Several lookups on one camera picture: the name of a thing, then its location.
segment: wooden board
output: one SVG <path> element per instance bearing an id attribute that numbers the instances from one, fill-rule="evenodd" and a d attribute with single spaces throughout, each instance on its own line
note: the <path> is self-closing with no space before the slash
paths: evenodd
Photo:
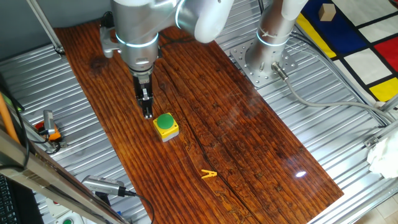
<path id="1" fill-rule="evenodd" d="M 162 48 L 154 116 L 171 112 L 180 126 L 163 143 L 142 117 L 127 65 L 117 53 L 104 57 L 98 29 L 91 22 L 56 32 L 156 223 L 306 223 L 343 195 L 215 42 Z M 201 169 L 218 176 L 201 179 Z"/>

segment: clothespin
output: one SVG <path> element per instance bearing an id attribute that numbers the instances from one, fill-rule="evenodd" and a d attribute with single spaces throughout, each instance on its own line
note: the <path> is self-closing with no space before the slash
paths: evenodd
<path id="1" fill-rule="evenodd" d="M 217 172 L 209 171 L 209 170 L 201 170 L 202 172 L 208 173 L 208 175 L 201 177 L 202 179 L 207 177 L 215 177 L 217 176 Z"/>

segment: blue led ring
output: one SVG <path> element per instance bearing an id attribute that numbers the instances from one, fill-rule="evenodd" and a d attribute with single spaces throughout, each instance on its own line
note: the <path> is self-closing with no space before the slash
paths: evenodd
<path id="1" fill-rule="evenodd" d="M 125 41 L 123 41 L 122 39 L 120 39 L 120 38 L 118 37 L 118 35 L 116 34 L 116 38 L 117 38 L 117 40 L 118 40 L 120 43 L 122 43 L 122 44 L 124 44 L 124 45 L 126 45 L 126 46 L 128 46 L 128 47 L 134 47 L 134 48 L 148 47 L 148 46 L 150 46 L 151 44 L 153 44 L 154 42 L 156 42 L 156 40 L 157 40 L 158 37 L 159 37 L 159 33 L 157 33 L 156 36 L 155 36 L 155 38 L 154 38 L 153 40 L 149 41 L 148 43 L 144 43 L 144 44 L 129 44 L 129 43 L 125 43 Z"/>

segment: green light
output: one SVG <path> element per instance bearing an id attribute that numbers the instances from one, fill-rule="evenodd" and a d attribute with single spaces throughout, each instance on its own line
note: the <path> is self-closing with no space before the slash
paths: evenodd
<path id="1" fill-rule="evenodd" d="M 72 220 L 65 220 L 65 221 L 63 221 L 63 224 L 72 224 L 73 222 L 72 222 Z"/>

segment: slotted metal surface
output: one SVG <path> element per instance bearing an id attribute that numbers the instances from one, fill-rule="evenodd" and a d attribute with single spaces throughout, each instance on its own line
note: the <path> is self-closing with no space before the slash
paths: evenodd
<path id="1" fill-rule="evenodd" d="M 227 55 L 230 49 L 255 37 L 259 18 L 256 0 L 235 0 L 226 27 L 216 40 Z M 288 45 L 298 63 L 298 71 L 290 74 L 290 80 L 299 95 L 319 103 L 358 101 L 338 72 L 312 55 L 316 53 L 294 39 Z M 42 121 L 44 109 L 53 110 L 68 142 L 68 148 L 53 158 L 67 171 L 78 180 L 87 175 L 118 179 L 134 190 L 67 60 L 52 46 L 0 62 L 0 72 L 25 106 L 23 115 L 31 123 Z M 309 108 L 298 103 L 281 80 L 257 90 L 345 193 L 311 223 L 355 221 L 397 192 L 395 179 L 383 179 L 368 171 L 368 150 L 363 142 L 381 129 L 367 111 L 349 106 Z M 43 196 L 36 195 L 36 199 L 44 222 L 52 223 Z M 138 198 L 112 197 L 110 201 L 123 217 L 134 223 L 150 223 Z"/>

